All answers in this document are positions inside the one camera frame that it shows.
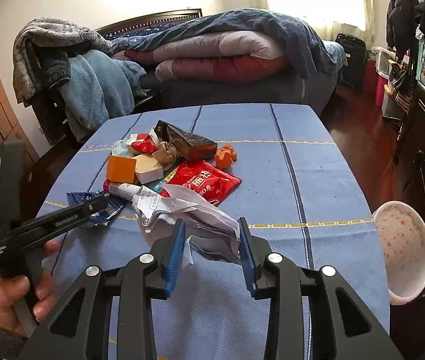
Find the person's left hand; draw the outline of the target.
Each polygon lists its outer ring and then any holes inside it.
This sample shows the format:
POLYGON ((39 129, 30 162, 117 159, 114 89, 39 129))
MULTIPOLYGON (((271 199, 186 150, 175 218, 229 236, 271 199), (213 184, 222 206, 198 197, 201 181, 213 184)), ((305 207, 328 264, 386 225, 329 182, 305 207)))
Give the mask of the person's left hand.
MULTIPOLYGON (((25 275, 10 279, 0 277, 0 328, 16 336, 27 336, 22 322, 13 310, 13 305, 23 299, 29 291, 29 280, 25 275)), ((42 279, 35 287, 37 302, 33 307, 33 316, 37 322, 42 322, 54 307, 55 286, 51 274, 42 269, 42 279)))

